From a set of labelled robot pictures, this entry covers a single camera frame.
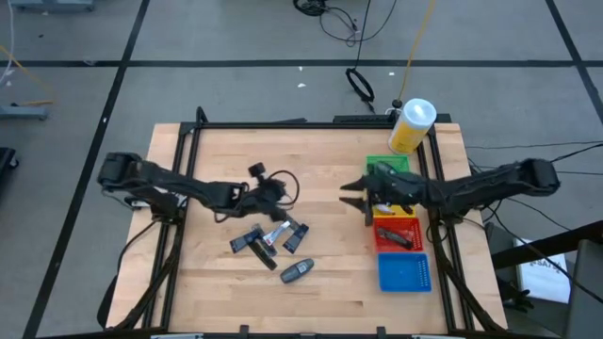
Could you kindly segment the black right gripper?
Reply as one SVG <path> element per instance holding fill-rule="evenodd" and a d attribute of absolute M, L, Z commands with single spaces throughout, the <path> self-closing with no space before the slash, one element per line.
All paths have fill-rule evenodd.
<path fill-rule="evenodd" d="M 367 165 L 367 175 L 344 184 L 342 190 L 362 191 L 375 203 L 416 205 L 426 197 L 427 180 L 412 172 L 398 172 L 384 162 Z M 370 198 L 340 197 L 339 200 L 356 209 L 365 217 L 365 225 L 373 224 L 372 201 Z"/>

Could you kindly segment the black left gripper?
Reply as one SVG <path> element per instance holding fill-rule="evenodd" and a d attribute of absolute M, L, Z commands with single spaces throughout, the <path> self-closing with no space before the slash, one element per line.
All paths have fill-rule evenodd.
<path fill-rule="evenodd" d="M 248 168 L 249 174 L 256 179 L 257 185 L 251 189 L 244 199 L 244 210 L 246 212 L 268 212 L 273 222 L 284 221 L 293 227 L 295 220 L 285 208 L 276 207 L 277 203 L 286 194 L 285 183 L 265 175 L 264 164 L 259 162 Z"/>

